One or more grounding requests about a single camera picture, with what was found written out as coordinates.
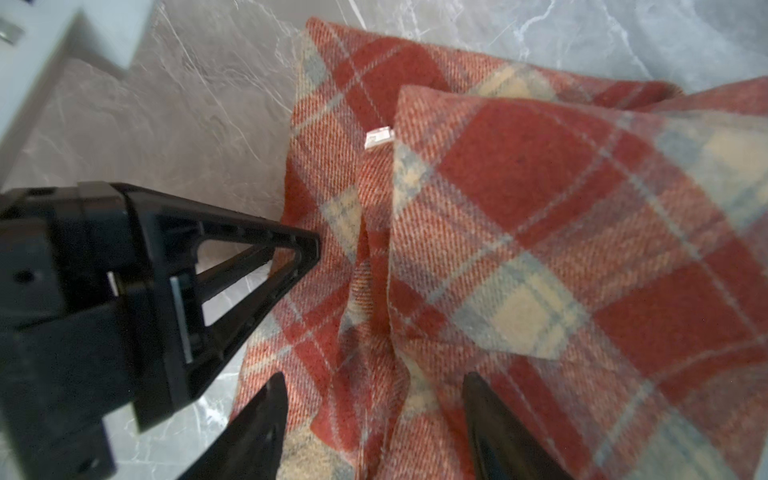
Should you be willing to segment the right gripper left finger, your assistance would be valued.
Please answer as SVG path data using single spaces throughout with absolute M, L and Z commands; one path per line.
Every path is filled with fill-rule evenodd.
M 287 425 L 284 374 L 272 375 L 183 479 L 274 479 Z

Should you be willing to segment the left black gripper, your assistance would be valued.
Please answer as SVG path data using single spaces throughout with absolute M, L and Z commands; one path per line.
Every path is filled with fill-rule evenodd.
M 104 417 L 135 396 L 133 340 L 108 276 L 137 250 L 125 183 L 1 197 L 1 430 L 26 479 L 106 479 Z

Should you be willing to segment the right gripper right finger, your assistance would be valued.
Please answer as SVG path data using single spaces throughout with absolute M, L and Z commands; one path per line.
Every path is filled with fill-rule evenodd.
M 478 479 L 543 480 L 571 476 L 476 372 L 464 376 L 462 401 Z

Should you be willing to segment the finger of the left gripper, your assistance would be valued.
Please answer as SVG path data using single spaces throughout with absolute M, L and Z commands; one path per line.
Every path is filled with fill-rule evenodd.
M 123 185 L 136 266 L 122 274 L 148 430 L 200 398 L 321 257 L 318 234 Z

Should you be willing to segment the red plaid skirt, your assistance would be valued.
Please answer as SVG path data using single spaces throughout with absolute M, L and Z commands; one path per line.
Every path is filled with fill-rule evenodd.
M 321 258 L 250 338 L 281 475 L 470 479 L 480 374 L 578 479 L 753 479 L 767 440 L 767 81 L 686 94 L 301 37 L 285 224 Z

